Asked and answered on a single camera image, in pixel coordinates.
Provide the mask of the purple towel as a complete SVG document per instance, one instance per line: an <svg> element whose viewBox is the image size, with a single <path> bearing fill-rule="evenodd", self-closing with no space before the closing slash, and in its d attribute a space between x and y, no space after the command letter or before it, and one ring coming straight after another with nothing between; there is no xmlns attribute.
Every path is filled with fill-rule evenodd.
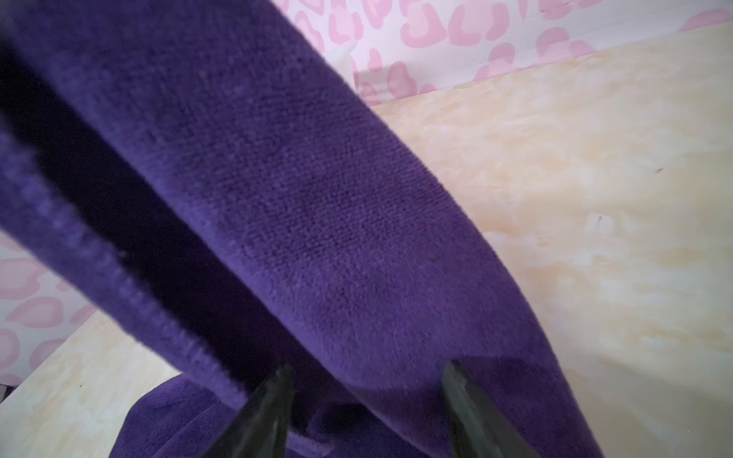
<svg viewBox="0 0 733 458"><path fill-rule="evenodd" d="M289 457L448 457L458 362L542 457L599 457L536 315L268 1L1 6L1 226L179 370L114 457L198 457L280 366Z"/></svg>

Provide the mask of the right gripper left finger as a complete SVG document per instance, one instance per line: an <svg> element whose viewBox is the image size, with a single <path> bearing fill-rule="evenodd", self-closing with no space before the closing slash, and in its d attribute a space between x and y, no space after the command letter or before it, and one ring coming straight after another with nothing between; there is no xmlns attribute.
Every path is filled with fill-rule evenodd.
<svg viewBox="0 0 733 458"><path fill-rule="evenodd" d="M294 395L292 368L280 366L202 458L284 458Z"/></svg>

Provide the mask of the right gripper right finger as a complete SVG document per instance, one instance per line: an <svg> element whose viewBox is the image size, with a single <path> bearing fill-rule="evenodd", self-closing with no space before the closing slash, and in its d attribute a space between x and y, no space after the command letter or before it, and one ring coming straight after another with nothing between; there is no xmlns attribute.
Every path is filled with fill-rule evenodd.
<svg viewBox="0 0 733 458"><path fill-rule="evenodd" d="M458 362L446 365L442 390L453 457L540 458Z"/></svg>

